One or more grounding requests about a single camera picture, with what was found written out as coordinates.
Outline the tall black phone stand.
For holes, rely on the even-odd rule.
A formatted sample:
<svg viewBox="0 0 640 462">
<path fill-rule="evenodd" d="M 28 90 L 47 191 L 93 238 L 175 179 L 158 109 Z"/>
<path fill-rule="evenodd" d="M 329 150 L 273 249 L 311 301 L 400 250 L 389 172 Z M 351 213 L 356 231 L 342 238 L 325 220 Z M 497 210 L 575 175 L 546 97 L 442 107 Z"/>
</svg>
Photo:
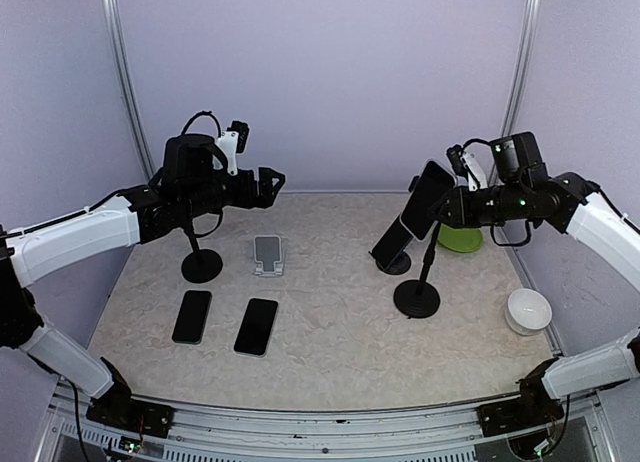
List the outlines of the tall black phone stand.
<svg viewBox="0 0 640 462">
<path fill-rule="evenodd" d="M 435 261 L 436 243 L 441 223 L 438 222 L 433 230 L 431 240 L 424 253 L 423 264 L 417 279 L 400 283 L 393 294 L 395 307 L 410 319 L 426 319 L 439 310 L 441 298 L 438 290 L 427 281 L 429 272 Z"/>
</svg>

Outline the black gooseneck phone stand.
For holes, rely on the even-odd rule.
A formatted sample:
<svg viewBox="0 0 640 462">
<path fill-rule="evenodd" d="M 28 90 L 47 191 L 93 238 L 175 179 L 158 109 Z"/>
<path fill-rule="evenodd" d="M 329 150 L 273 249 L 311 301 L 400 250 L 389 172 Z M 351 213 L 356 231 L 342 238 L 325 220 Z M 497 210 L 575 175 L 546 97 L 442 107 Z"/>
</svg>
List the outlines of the black gooseneck phone stand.
<svg viewBox="0 0 640 462">
<path fill-rule="evenodd" d="M 189 240 L 191 253 L 184 258 L 181 264 L 182 276 L 194 284 L 212 281 L 222 271 L 222 258 L 214 250 L 199 247 L 192 221 L 187 223 L 184 232 Z"/>
</svg>

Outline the blue-edged black smartphone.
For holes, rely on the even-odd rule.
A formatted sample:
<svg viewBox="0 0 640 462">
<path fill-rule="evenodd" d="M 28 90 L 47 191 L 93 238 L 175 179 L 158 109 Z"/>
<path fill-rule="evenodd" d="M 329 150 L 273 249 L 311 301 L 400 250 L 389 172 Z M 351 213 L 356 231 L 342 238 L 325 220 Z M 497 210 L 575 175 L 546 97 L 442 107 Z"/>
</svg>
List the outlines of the blue-edged black smartphone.
<svg viewBox="0 0 640 462">
<path fill-rule="evenodd" d="M 177 344 L 197 345 L 202 341 L 212 300 L 210 291 L 186 291 L 171 339 Z"/>
</svg>

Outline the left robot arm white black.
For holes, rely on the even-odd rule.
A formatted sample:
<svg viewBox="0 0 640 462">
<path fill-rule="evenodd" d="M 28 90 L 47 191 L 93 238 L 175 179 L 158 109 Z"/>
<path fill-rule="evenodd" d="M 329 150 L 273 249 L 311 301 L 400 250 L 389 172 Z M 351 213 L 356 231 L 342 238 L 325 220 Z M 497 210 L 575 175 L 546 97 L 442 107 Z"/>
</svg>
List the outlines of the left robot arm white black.
<svg viewBox="0 0 640 462">
<path fill-rule="evenodd" d="M 137 400 L 117 369 L 57 330 L 35 306 L 29 288 L 77 262 L 115 249 L 146 244 L 182 230 L 191 252 L 181 265 L 192 283 L 213 280 L 221 257 L 199 246 L 194 219 L 220 216 L 226 207 L 270 208 L 286 177 L 269 167 L 238 168 L 246 138 L 228 130 L 214 138 L 169 139 L 164 162 L 145 185 L 118 190 L 75 213 L 1 234 L 1 344 L 26 353 L 94 400 L 121 427 L 140 416 Z"/>
</svg>

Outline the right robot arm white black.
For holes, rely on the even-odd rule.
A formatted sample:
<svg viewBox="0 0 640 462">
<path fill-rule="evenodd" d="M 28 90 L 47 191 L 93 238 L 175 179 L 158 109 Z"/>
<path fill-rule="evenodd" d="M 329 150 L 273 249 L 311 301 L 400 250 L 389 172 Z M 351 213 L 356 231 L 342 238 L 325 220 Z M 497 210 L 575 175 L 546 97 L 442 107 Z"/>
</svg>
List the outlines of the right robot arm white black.
<svg viewBox="0 0 640 462">
<path fill-rule="evenodd" d="M 633 287 L 639 285 L 639 229 L 619 211 L 595 182 L 574 172 L 551 177 L 535 136 L 522 132 L 486 142 L 499 184 L 482 182 L 466 147 L 454 145 L 447 157 L 454 173 L 468 184 L 449 190 L 429 210 L 455 229 L 495 229 L 522 220 L 531 231 L 543 223 L 571 236 L 605 260 Z M 551 401 L 573 393 L 615 387 L 639 376 L 639 331 L 574 356 L 541 363 L 520 382 L 523 395 L 511 415 L 523 426 L 535 424 Z"/>
</svg>

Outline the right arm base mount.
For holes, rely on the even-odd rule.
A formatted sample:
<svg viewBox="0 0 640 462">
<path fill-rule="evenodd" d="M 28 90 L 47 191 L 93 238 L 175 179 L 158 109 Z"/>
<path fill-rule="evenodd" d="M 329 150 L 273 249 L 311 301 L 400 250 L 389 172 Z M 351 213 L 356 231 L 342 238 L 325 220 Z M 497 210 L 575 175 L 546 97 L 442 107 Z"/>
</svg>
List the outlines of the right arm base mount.
<svg viewBox="0 0 640 462">
<path fill-rule="evenodd" d="M 476 409 L 484 437 L 524 430 L 565 416 L 562 403 L 551 398 L 542 383 L 546 370 L 558 360 L 554 357 L 543 361 L 520 379 L 516 398 L 482 404 Z"/>
</svg>

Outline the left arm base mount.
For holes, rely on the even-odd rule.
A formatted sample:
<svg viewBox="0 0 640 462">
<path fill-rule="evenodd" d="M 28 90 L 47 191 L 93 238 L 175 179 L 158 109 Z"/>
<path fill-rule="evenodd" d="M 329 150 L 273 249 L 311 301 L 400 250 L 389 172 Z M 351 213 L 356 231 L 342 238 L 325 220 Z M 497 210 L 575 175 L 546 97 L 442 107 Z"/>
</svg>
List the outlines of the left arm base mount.
<svg viewBox="0 0 640 462">
<path fill-rule="evenodd" d="M 124 377 L 106 358 L 101 357 L 111 376 L 112 385 L 100 397 L 92 397 L 86 418 L 105 426 L 166 439 L 174 417 L 168 405 L 146 402 L 132 397 Z"/>
</svg>

